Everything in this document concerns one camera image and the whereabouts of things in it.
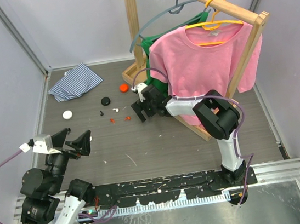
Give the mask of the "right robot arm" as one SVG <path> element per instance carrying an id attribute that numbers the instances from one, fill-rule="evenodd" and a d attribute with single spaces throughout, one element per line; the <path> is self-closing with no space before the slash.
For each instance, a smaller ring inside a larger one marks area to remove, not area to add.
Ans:
<path id="1" fill-rule="evenodd" d="M 146 116 L 155 114 L 165 117 L 194 116 L 214 139 L 218 141 L 222 155 L 222 177 L 231 186 L 238 185 L 244 178 L 246 164 L 241 156 L 237 128 L 240 113 L 216 90 L 210 90 L 200 98 L 164 96 L 155 86 L 140 83 L 132 88 L 139 99 L 131 104 L 142 122 Z"/>

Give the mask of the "wooden clothes rack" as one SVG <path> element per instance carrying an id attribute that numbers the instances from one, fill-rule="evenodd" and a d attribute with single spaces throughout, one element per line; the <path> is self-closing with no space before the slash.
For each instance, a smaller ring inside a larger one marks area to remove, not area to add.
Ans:
<path id="1" fill-rule="evenodd" d="M 241 54 L 237 69 L 226 92 L 227 98 L 232 98 L 234 92 L 239 86 L 240 80 L 242 78 L 242 75 L 244 74 L 248 62 L 250 61 L 254 48 L 258 43 L 258 39 L 262 35 L 265 24 L 269 19 L 269 13 L 261 12 L 260 14 L 256 14 L 250 10 L 239 7 L 238 5 L 232 4 L 225 0 L 197 1 L 203 4 L 207 4 L 209 7 L 216 8 L 222 13 L 230 15 L 242 22 L 246 22 L 253 26 L 246 45 L 244 46 L 244 50 Z M 124 2 L 126 5 L 126 13 L 128 17 L 128 25 L 131 37 L 137 39 L 137 33 L 139 32 L 139 20 L 136 0 L 124 0 Z M 132 82 L 140 83 L 146 80 L 146 74 L 144 70 L 146 57 L 144 57 L 143 55 L 143 50 L 142 48 L 137 47 L 132 48 L 132 52 L 134 54 L 135 62 L 122 73 L 123 79 L 126 83 L 129 84 L 132 84 Z"/>

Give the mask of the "white earbud charging case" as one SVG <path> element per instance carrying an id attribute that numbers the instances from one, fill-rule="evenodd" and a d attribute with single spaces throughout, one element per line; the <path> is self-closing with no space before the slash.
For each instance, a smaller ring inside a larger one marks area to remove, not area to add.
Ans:
<path id="1" fill-rule="evenodd" d="M 65 120 L 70 120 L 72 118 L 72 116 L 73 116 L 73 113 L 72 113 L 71 110 L 70 111 L 66 110 L 66 111 L 63 112 L 63 118 Z"/>

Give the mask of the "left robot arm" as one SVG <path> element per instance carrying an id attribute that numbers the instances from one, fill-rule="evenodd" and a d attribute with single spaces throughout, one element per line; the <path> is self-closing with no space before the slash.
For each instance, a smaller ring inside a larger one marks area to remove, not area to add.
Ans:
<path id="1" fill-rule="evenodd" d="M 45 168 L 29 169 L 22 177 L 20 193 L 25 196 L 21 210 L 21 224 L 73 224 L 85 206 L 95 201 L 95 190 L 89 182 L 74 179 L 65 194 L 60 216 L 56 211 L 60 199 L 65 171 L 69 160 L 89 156 L 90 130 L 86 130 L 76 140 L 67 141 L 70 128 L 64 128 L 54 135 L 38 135 L 20 148 L 26 152 L 45 155 Z"/>

